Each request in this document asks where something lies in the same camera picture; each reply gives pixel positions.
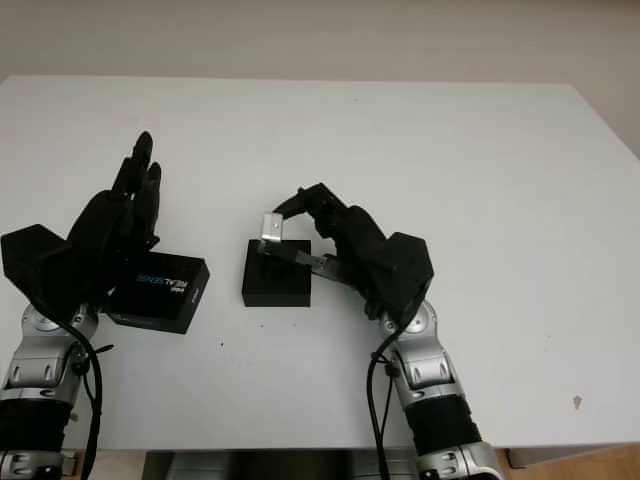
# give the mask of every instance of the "black cable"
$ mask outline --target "black cable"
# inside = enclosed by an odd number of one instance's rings
[[[65,322],[55,322],[60,328],[72,335],[84,348],[87,354],[91,368],[93,369],[93,378],[95,383],[95,397],[89,396],[91,402],[91,424],[89,426],[89,439],[87,440],[87,449],[84,457],[84,464],[82,465],[81,480],[88,480],[93,464],[96,459],[96,452],[98,448],[98,434],[100,433],[100,416],[102,415],[102,370],[100,369],[100,362],[98,360],[98,354],[91,346],[91,343],[80,331],[76,330],[71,325]],[[88,387],[85,373],[85,388]]]
[[[89,401],[91,403],[95,402],[93,394],[91,393],[91,387],[89,387],[89,380],[87,379],[86,373],[82,375],[82,384],[84,385],[84,391],[86,392],[87,397],[89,397]]]
[[[369,415],[371,417],[373,436],[376,441],[376,451],[378,453],[378,468],[380,470],[380,477],[382,480],[390,480],[390,477],[389,468],[387,467],[387,456],[384,453],[380,425],[378,424],[378,415],[376,414],[376,406],[373,401],[373,374],[376,366],[380,363],[380,358],[384,358],[382,355],[384,351],[389,347],[389,345],[395,342],[400,335],[402,335],[410,322],[411,321],[409,320],[404,325],[397,328],[395,332],[389,335],[386,340],[380,344],[378,349],[371,354],[371,360],[369,361],[369,367],[367,368],[367,404],[369,405]]]
[[[389,388],[387,389],[387,400],[384,403],[384,414],[382,415],[382,427],[380,427],[380,437],[384,440],[384,429],[387,426],[389,416],[389,406],[391,405],[391,392],[393,391],[393,377],[389,375]]]

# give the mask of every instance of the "black box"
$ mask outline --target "black box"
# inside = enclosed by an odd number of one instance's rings
[[[186,333],[207,280],[202,258],[146,253],[112,292],[108,314],[119,325]]]
[[[309,240],[284,240],[284,245],[311,254]],[[246,307],[308,307],[311,268],[258,253],[260,240],[249,240],[242,299]]]

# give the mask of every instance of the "table surface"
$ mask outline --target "table surface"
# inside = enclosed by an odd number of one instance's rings
[[[496,446],[640,441],[640,163],[566,85],[11,77],[0,86],[0,231],[66,235],[137,135],[163,172],[162,252],[211,280],[186,336],[102,322],[100,447],[370,447],[355,293],[244,308],[262,213],[323,181],[382,229],[424,237],[428,298]],[[285,238],[332,250],[307,218]],[[0,374],[24,298],[0,281]],[[383,401],[386,382],[378,378]],[[574,397],[582,402],[578,409]],[[89,409],[67,445],[82,447]],[[386,444],[411,444],[395,398]]]

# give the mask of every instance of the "black joint housing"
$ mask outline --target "black joint housing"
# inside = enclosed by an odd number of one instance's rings
[[[405,410],[418,455],[481,442],[464,397],[448,395],[412,403]]]
[[[59,452],[71,405],[55,400],[15,399],[0,402],[0,452]]]

